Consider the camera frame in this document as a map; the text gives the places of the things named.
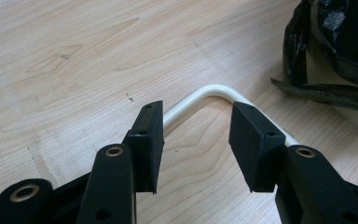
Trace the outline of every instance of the metal grommet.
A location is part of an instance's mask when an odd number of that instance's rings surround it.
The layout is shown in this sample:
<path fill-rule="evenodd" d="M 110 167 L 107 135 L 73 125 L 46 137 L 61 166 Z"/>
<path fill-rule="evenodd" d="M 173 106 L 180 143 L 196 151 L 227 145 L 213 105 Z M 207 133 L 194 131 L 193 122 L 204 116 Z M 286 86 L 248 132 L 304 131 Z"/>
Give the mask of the metal grommet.
<path fill-rule="evenodd" d="M 36 193 L 40 190 L 39 186 L 36 184 L 29 184 L 23 186 L 19 189 L 16 189 L 11 195 L 10 200 L 13 203 L 20 203 L 26 201 L 36 195 Z"/>
<path fill-rule="evenodd" d="M 105 151 L 105 155 L 108 157 L 115 157 L 123 153 L 123 148 L 121 147 L 110 147 Z"/>
<path fill-rule="evenodd" d="M 296 153 L 302 157 L 307 157 L 307 158 L 315 157 L 315 153 L 313 153 L 313 151 L 311 151 L 307 148 L 304 148 L 304 147 L 296 148 Z"/>

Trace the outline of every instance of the wooden floor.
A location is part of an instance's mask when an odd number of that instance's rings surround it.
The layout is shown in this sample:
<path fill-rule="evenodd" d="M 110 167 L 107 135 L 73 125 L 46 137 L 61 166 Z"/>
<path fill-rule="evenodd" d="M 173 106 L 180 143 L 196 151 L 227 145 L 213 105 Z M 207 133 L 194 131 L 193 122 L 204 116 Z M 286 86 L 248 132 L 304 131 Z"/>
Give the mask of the wooden floor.
<path fill-rule="evenodd" d="M 164 111 L 228 85 L 358 185 L 358 130 L 334 108 L 283 94 L 282 37 L 299 1 L 0 1 L 0 192 L 54 187 L 120 143 L 145 104 Z M 205 99 L 165 136 L 158 194 L 139 223 L 280 223 L 273 194 L 250 193 L 228 144 L 231 105 Z"/>

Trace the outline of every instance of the hole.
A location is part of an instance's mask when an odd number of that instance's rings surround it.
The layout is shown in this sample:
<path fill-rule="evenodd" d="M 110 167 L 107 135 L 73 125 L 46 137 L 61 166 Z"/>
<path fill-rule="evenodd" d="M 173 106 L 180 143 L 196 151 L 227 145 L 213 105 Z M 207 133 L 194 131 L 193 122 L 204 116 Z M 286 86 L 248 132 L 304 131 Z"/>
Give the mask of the hole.
<path fill-rule="evenodd" d="M 314 158 L 315 153 L 313 153 L 311 150 L 303 147 L 299 147 L 296 149 L 296 153 L 300 156 L 307 157 L 307 158 Z"/>
<path fill-rule="evenodd" d="M 356 216 L 356 214 L 354 214 L 353 212 L 344 211 L 341 213 L 341 216 L 349 222 L 354 222 L 354 223 L 358 222 L 358 216 Z"/>
<path fill-rule="evenodd" d="M 11 195 L 10 200 L 13 203 L 20 203 L 26 201 L 36 195 L 36 193 L 40 190 L 39 186 L 35 184 L 30 184 L 23 186 L 19 189 L 16 189 Z"/>
<path fill-rule="evenodd" d="M 95 214 L 95 217 L 98 220 L 107 220 L 111 216 L 112 216 L 112 213 L 106 208 L 101 209 L 100 211 L 97 212 L 97 214 Z"/>
<path fill-rule="evenodd" d="M 120 155 L 121 153 L 123 153 L 123 148 L 121 147 L 111 147 L 105 151 L 105 155 L 108 157 L 115 157 Z"/>

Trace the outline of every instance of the bent white tube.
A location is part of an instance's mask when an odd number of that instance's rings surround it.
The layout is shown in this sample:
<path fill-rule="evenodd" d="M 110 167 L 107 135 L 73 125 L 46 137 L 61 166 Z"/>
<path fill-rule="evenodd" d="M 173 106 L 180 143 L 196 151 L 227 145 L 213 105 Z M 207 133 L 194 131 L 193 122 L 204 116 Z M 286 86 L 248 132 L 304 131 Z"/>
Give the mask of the bent white tube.
<path fill-rule="evenodd" d="M 204 86 L 196 91 L 191 92 L 187 97 L 183 98 L 176 105 L 174 105 L 170 110 L 164 114 L 164 130 L 170 127 L 175 123 L 180 117 L 182 117 L 186 111 L 188 111 L 192 106 L 198 104 L 200 100 L 209 96 L 219 96 L 227 101 L 231 102 L 242 102 L 248 105 L 255 106 L 248 99 L 240 95 L 237 91 L 234 91 L 230 87 L 223 85 L 209 85 Z M 299 145 L 295 138 L 293 138 L 289 133 L 287 133 L 283 128 L 281 128 L 277 123 L 270 119 L 266 114 L 263 113 L 266 118 L 268 118 L 275 126 L 278 127 L 281 132 L 286 135 L 285 145 L 290 147 L 291 145 Z"/>

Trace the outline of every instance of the light wood surface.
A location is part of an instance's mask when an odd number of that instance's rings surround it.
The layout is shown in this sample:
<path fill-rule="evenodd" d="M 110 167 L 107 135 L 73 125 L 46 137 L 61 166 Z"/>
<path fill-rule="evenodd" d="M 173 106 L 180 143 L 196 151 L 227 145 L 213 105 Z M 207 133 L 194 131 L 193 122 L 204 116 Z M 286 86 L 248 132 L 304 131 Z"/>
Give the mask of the light wood surface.
<path fill-rule="evenodd" d="M 358 185 L 358 130 L 331 106 L 278 91 L 294 0 L 0 1 L 0 192 L 54 187 L 121 142 L 141 107 L 166 111 L 228 85 Z M 165 136 L 158 194 L 139 223 L 280 223 L 274 194 L 251 194 L 228 144 L 231 105 L 208 98 Z"/>

